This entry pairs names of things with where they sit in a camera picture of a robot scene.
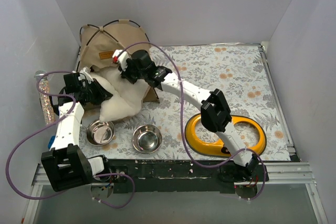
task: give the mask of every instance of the white wall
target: white wall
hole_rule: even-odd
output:
[[[295,147],[309,161],[336,223],[336,0],[293,0],[268,48]]]
[[[128,18],[160,45],[269,41],[291,0],[56,0],[72,32]]]
[[[70,70],[78,44],[55,0],[0,0],[0,6],[0,223],[20,223],[27,201],[8,185],[6,159],[16,143],[44,126],[35,71]],[[53,87],[60,87],[56,80]],[[27,194],[51,134],[28,140],[14,154],[10,172]]]

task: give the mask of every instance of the metal pet bowl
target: metal pet bowl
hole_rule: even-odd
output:
[[[92,122],[87,130],[86,137],[90,144],[94,146],[103,146],[112,141],[114,137],[114,124],[112,122]]]
[[[162,135],[160,130],[154,125],[143,125],[134,131],[132,143],[138,152],[150,154],[160,148]]]

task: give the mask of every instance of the purple cable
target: purple cable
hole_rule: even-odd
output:
[[[135,194],[135,183],[134,183],[134,180],[133,180],[129,175],[127,175],[127,174],[122,174],[122,173],[106,173],[106,174],[99,174],[99,175],[96,175],[96,177],[118,176],[118,175],[119,175],[119,176],[124,176],[124,177],[128,178],[128,179],[131,181],[132,186],[133,186],[132,195],[131,195],[131,197],[126,201],[126,203],[124,203],[123,205],[120,205],[120,206],[115,206],[115,205],[112,205],[111,203],[108,203],[108,202],[105,201],[105,200],[101,200],[101,199],[99,199],[99,198],[97,198],[97,197],[94,197],[94,199],[95,199],[96,201],[98,201],[98,202],[100,201],[100,202],[102,202],[103,204],[105,204],[105,205],[107,205],[107,206],[109,206],[109,207],[112,207],[112,208],[116,208],[116,209],[123,208],[123,207],[127,206],[129,202],[131,202],[131,200],[133,199],[133,196],[134,196],[134,194]]]
[[[40,79],[38,80],[38,82],[36,83],[36,88],[38,90],[38,92],[44,94],[44,95],[48,95],[48,96],[53,96],[53,97],[69,97],[73,100],[73,104],[71,106],[71,108],[69,109],[69,111],[67,112],[67,114],[70,114],[72,112],[72,110],[74,109],[75,107],[75,104],[76,104],[76,100],[74,97],[72,97],[71,95],[68,95],[68,94],[50,94],[50,93],[47,93],[47,92],[44,92],[43,90],[41,90],[38,85],[40,83],[40,81],[42,80],[43,77],[45,76],[48,76],[52,73],[72,73],[70,71],[52,71],[52,72],[48,72],[48,73],[45,73],[43,76],[40,77]],[[34,200],[40,200],[40,199],[49,199],[53,196],[57,196],[57,195],[60,195],[66,191],[61,191],[59,193],[56,193],[56,194],[53,194],[53,195],[49,195],[49,196],[43,196],[43,197],[32,197],[32,196],[29,196],[29,195],[26,195],[24,193],[22,193],[19,189],[16,188],[16,186],[13,184],[13,181],[12,179],[10,178],[10,174],[9,174],[9,163],[11,162],[11,159],[14,155],[14,153],[16,152],[16,150],[25,142],[27,141],[28,139],[30,139],[31,137],[37,135],[38,133],[41,133],[42,131],[58,124],[60,121],[62,121],[63,119],[65,119],[65,115],[62,116],[61,118],[57,119],[56,121],[54,121],[53,123],[49,124],[48,126],[45,126],[43,127],[42,129],[32,133],[31,135],[25,137],[24,139],[22,139],[17,145],[15,145],[15,147],[12,149],[11,153],[9,154],[8,158],[7,158],[7,162],[6,162],[6,179],[9,183],[9,185],[11,186],[11,188],[14,190],[14,192],[16,192],[17,194],[19,194],[21,197],[24,197],[26,199],[34,199]]]
[[[126,47],[126,48],[124,48],[119,54],[118,54],[118,58],[119,58],[119,56],[121,56],[127,49],[129,49],[130,47],[133,47],[133,46],[135,46],[135,45],[139,45],[139,44],[149,44],[149,45],[152,45],[152,46],[154,46],[154,47],[156,47],[158,50],[160,50],[166,57],[167,57],[167,59],[173,64],[173,66],[174,66],[174,68],[175,68],[175,70],[176,70],[176,73],[177,73],[177,77],[178,77],[178,79],[179,79],[179,81],[180,81],[180,86],[181,86],[181,109],[180,109],[180,111],[181,111],[181,113],[180,113],[180,126],[181,126],[181,135],[182,135],[182,142],[183,142],[183,146],[184,146],[184,148],[185,148],[185,151],[186,151],[186,153],[188,154],[188,156],[189,156],[189,158],[191,159],[191,161],[194,163],[194,164],[196,164],[196,165],[198,165],[198,166],[200,166],[200,167],[202,167],[202,168],[218,168],[218,167],[220,167],[220,166],[222,166],[222,165],[224,165],[224,164],[226,164],[227,162],[229,162],[232,158],[234,158],[235,156],[237,156],[240,152],[242,152],[242,151],[245,151],[245,150],[247,150],[247,151],[250,151],[250,152],[252,152],[252,153],[254,153],[256,156],[257,156],[257,158],[259,159],[259,161],[261,162],[261,165],[262,165],[262,168],[263,168],[263,170],[264,170],[264,179],[263,179],[263,181],[262,181],[262,186],[261,186],[261,189],[260,189],[260,191],[257,193],[257,195],[256,196],[254,196],[253,198],[251,198],[251,200],[252,199],[255,199],[255,198],[257,198],[260,194],[261,194],[261,192],[263,191],[263,189],[264,189],[264,186],[265,186],[265,182],[266,182],[266,167],[265,167],[265,165],[264,165],[264,163],[263,163],[263,160],[260,158],[260,156],[255,152],[255,151],[253,151],[253,150],[251,150],[251,149],[240,149],[240,150],[238,150],[235,154],[233,154],[233,155],[231,155],[231,157],[229,157],[227,160],[224,160],[224,161],[222,161],[222,162],[220,162],[219,164],[216,164],[216,165],[203,165],[203,164],[201,164],[201,163],[199,163],[198,161],[196,161],[192,156],[191,156],[191,154],[190,154],[190,152],[189,152],[189,150],[188,150],[188,148],[187,148],[187,143],[186,143],[186,140],[185,140],[185,135],[184,135],[184,127],[183,127],[183,110],[184,110],[184,91],[183,91],[183,84],[182,84],[182,79],[181,79],[181,75],[180,75],[180,72],[179,72],[179,69],[178,69],[178,67],[177,67],[177,65],[175,64],[175,62],[172,60],[172,58],[163,50],[163,49],[161,49],[159,46],[157,46],[157,45],[155,45],[155,44],[153,44],[153,43],[151,43],[151,42],[148,42],[148,41],[144,41],[144,42],[138,42],[138,43],[134,43],[134,44],[131,44],[131,45],[129,45],[128,47]]]

